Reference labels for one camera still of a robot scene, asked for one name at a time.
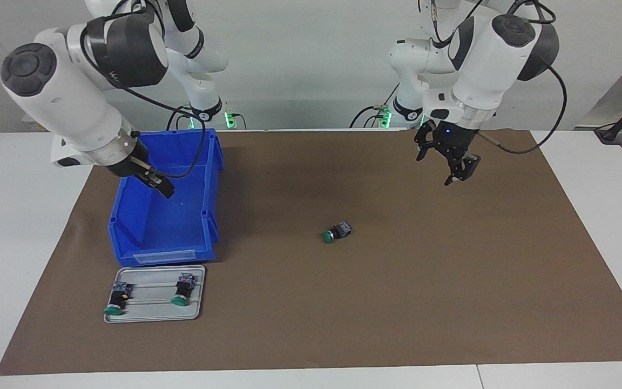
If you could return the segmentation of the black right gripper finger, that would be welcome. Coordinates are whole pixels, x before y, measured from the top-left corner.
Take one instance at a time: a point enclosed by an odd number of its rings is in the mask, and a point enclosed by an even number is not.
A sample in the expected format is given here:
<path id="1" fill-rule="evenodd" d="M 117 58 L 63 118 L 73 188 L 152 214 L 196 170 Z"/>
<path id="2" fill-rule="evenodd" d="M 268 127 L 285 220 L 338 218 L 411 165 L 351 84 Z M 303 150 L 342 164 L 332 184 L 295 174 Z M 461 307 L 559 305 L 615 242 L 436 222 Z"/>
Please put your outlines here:
<path id="1" fill-rule="evenodd" d="M 159 192 L 166 199 L 174 195 L 174 185 L 170 182 L 170 179 L 161 172 L 140 169 L 137 178 L 145 184 L 146 187 Z"/>

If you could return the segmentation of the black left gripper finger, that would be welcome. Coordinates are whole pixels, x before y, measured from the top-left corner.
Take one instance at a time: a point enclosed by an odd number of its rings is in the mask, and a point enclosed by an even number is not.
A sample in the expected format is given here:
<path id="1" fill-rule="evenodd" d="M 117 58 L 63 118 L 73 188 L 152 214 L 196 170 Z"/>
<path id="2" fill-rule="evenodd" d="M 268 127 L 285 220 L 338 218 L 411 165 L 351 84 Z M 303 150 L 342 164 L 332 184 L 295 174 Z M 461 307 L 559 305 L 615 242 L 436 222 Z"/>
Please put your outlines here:
<path id="1" fill-rule="evenodd" d="M 462 150 L 446 150 L 444 154 L 450 170 L 450 174 L 444 185 L 451 185 L 453 182 L 464 182 L 469 179 L 481 162 L 479 155 L 464 152 Z"/>
<path id="2" fill-rule="evenodd" d="M 434 138 L 429 138 L 429 135 L 434 135 L 435 130 L 435 125 L 421 125 L 417 129 L 414 137 L 414 142 L 416 143 L 418 150 L 416 157 L 417 162 L 421 162 L 425 158 L 427 152 L 436 147 Z"/>

